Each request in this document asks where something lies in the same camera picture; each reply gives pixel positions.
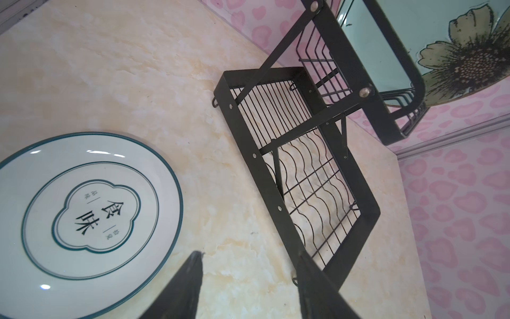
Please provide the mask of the light green flower plate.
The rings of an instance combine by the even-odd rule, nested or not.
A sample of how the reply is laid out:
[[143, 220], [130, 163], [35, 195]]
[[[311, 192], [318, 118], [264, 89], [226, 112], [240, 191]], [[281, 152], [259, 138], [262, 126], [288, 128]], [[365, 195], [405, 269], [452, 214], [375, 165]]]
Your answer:
[[[422, 76], [426, 106], [483, 90], [509, 76], [508, 1], [379, 1]], [[410, 78], [363, 1], [342, 1], [337, 18], [380, 91]]]

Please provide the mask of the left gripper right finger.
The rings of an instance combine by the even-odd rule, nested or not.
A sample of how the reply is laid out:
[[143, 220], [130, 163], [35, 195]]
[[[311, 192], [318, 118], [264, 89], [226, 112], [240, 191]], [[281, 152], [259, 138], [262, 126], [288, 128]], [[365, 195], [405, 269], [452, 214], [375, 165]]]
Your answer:
[[302, 318], [358, 318], [307, 252], [297, 260], [297, 288]]

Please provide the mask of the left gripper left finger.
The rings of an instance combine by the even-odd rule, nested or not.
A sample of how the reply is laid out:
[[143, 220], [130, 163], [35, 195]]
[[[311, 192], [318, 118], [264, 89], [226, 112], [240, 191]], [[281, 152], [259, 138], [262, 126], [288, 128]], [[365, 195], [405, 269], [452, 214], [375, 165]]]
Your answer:
[[203, 283], [203, 253], [192, 252], [140, 318], [196, 318]]

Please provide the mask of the black wire dish rack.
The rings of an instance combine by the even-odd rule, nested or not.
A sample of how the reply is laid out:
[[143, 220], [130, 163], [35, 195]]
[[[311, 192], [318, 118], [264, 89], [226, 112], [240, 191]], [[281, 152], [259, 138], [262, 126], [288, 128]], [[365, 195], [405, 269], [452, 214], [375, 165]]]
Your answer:
[[362, 112], [385, 146], [426, 114], [425, 84], [381, 1], [304, 1], [262, 66], [214, 91], [293, 265], [307, 252], [341, 287], [381, 214], [348, 147]]

